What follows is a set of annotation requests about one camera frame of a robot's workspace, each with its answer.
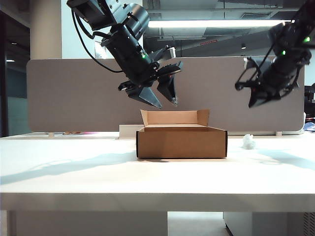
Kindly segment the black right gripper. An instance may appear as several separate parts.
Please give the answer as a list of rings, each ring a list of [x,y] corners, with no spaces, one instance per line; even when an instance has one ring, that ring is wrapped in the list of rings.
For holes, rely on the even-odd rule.
[[[251,87],[249,108],[263,105],[271,98],[281,98],[280,90],[297,86],[299,70],[310,63],[311,52],[303,46],[311,33],[307,23],[278,24],[269,30],[275,58],[258,77],[259,86]]]

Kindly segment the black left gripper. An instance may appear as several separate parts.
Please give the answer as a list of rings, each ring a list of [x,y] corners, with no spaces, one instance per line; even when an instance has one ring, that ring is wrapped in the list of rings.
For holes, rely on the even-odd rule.
[[[162,108],[151,86],[157,79],[159,65],[150,59],[146,51],[132,35],[127,25],[117,24],[110,29],[110,38],[103,40],[105,46],[125,73],[128,81],[121,83],[118,90],[124,90],[128,97],[151,106]],[[158,91],[173,105],[177,106],[175,74],[182,70],[181,61],[158,70]]]

